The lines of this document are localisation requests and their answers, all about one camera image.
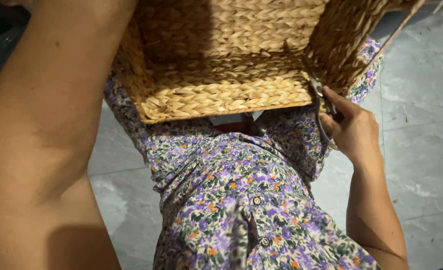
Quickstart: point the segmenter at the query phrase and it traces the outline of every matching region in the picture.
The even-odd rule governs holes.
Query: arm
[[[35,5],[0,74],[0,269],[119,269],[87,164],[135,5]]]
[[[322,114],[323,126],[353,163],[347,235],[363,246],[383,269],[408,269],[402,228],[385,183],[375,117],[327,87],[324,93],[345,119],[337,123]]]

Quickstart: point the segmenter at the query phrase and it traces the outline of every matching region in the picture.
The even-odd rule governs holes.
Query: woman
[[[40,0],[0,74],[0,269],[120,269],[87,164],[136,3]],[[377,49],[369,41],[362,55]],[[354,167],[346,234],[312,199],[328,150],[305,107],[265,112],[257,136],[221,134],[205,119],[144,125],[109,77],[105,98],[161,195],[155,269],[408,268],[373,114],[324,92],[345,120],[322,115],[323,125]]]

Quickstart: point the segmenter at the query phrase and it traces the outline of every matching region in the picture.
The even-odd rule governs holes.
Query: woven basket
[[[345,93],[370,63],[358,48],[390,10],[423,0],[141,0],[115,79],[148,124],[310,104],[302,58]]]

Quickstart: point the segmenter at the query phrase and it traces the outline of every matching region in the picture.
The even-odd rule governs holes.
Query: marble floor
[[[412,269],[443,268],[443,9],[424,6],[393,40],[374,92],[386,181]],[[373,36],[386,40],[403,18],[390,13]],[[104,106],[89,175],[124,270],[150,269],[162,218],[150,170]],[[313,184],[318,204],[345,228],[353,169],[339,152]]]

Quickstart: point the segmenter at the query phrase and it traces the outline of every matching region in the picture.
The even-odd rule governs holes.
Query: purple floral fabric
[[[380,45],[367,40],[366,61]],[[351,93],[373,89],[382,58]],[[208,119],[143,124],[110,75],[105,100],[151,168],[163,216],[154,269],[376,269],[310,192],[329,147],[312,106],[269,110],[250,135]]]

